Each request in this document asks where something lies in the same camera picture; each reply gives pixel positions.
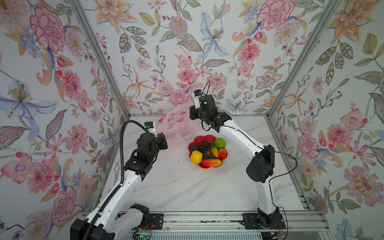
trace blue flower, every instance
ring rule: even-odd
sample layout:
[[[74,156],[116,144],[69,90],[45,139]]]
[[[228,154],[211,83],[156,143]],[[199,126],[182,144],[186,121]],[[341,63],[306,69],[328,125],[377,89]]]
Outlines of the blue flower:
[[[3,109],[7,118],[14,118],[15,116],[25,117],[30,124],[30,132],[28,134],[28,142],[33,141],[40,132],[40,128],[35,121],[38,113],[48,114],[55,110],[57,102],[42,101],[39,103],[30,103],[32,100],[30,91],[27,85],[13,79],[13,84],[8,85],[8,94],[11,98],[5,98],[0,95],[0,109]]]
[[[117,140],[116,140],[116,138],[118,137],[118,130],[114,133],[114,134],[112,134],[112,131],[111,131],[111,129],[110,128],[108,128],[108,133],[107,133],[107,136],[108,137],[106,137],[106,136],[102,136],[101,138],[100,138],[100,142],[101,143],[104,143],[105,145],[107,145],[107,144],[113,144],[113,145],[116,145],[117,144]]]
[[[230,110],[232,110],[232,112],[241,112],[241,113],[246,113],[248,112],[249,110],[246,110],[244,108],[241,108],[241,101],[238,101],[237,103],[233,104],[233,100],[232,99],[229,99],[227,98],[226,99],[227,101],[227,106],[229,107]]]
[[[312,159],[312,162],[316,164],[317,168],[320,170],[324,170],[325,165],[327,165],[327,163],[325,162],[325,159],[322,159],[321,157]]]
[[[72,179],[72,181],[71,181],[72,187],[77,188],[77,186],[79,185],[79,182],[81,180],[81,173],[74,172],[73,176],[71,176],[71,179]]]
[[[229,55],[229,53],[225,51],[225,48],[217,44],[217,42],[220,41],[220,39],[224,35],[224,27],[221,26],[220,29],[216,28],[211,33],[210,32],[211,25],[212,25],[212,20],[209,14],[207,12],[202,12],[200,31],[202,34],[204,34],[202,40],[207,44],[207,48],[203,54],[200,54],[199,56],[197,56],[198,58],[207,58],[209,51],[212,48],[215,48],[215,51],[219,56]]]

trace white marble table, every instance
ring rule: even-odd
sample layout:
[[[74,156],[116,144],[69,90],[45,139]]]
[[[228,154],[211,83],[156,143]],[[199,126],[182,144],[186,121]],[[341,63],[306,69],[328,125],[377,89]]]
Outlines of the white marble table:
[[[144,123],[160,117],[132,117]],[[237,125],[257,141],[276,146],[263,117],[233,117]],[[136,141],[143,131],[129,124],[124,135],[124,158],[129,159],[136,149]],[[227,141],[228,157],[218,168],[202,169],[190,162],[188,144],[177,149],[162,150],[152,170],[129,196],[122,210],[134,203],[149,207],[151,211],[250,211],[258,207],[254,182],[245,169],[249,164],[244,153],[230,140],[213,129],[205,132],[198,128],[196,136],[211,134]],[[274,175],[287,170],[280,154],[275,155]],[[103,197],[119,177],[118,166],[111,170]],[[289,175],[273,179],[275,203],[285,210],[303,210]]]

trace wallpaper wall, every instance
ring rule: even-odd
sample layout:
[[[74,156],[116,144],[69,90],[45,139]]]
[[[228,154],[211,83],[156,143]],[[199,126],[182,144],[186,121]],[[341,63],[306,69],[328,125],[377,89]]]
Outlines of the wallpaper wall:
[[[327,1],[81,3],[130,113],[166,113],[209,82],[222,111],[254,114],[273,104]]]
[[[273,124],[340,240],[384,238],[384,33],[378,0],[344,0]]]
[[[0,239],[69,239],[122,116],[66,1],[0,0],[0,43]]]

